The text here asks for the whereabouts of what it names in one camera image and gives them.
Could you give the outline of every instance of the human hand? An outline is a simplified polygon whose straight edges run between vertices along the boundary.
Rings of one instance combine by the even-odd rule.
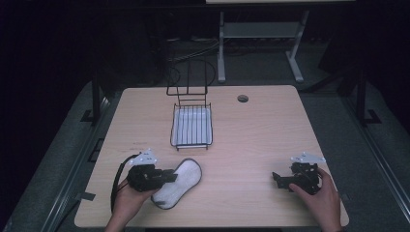
[[[322,177],[322,188],[310,195],[295,184],[289,187],[307,204],[323,232],[342,231],[340,224],[340,197],[335,189],[331,176],[321,168],[317,168]]]
[[[127,180],[121,182],[118,186],[112,216],[105,228],[105,232],[122,231],[138,213],[144,201],[157,191],[158,189],[140,192],[130,187]]]

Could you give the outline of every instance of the wire rack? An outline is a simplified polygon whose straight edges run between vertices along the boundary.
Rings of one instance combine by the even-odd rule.
[[[173,122],[171,130],[171,145],[180,148],[206,148],[212,144],[212,112],[211,104],[207,103],[208,80],[206,62],[204,62],[204,76],[200,77],[199,87],[191,88],[192,61],[187,61],[187,75],[182,78],[169,75],[166,94],[177,97],[174,104]]]

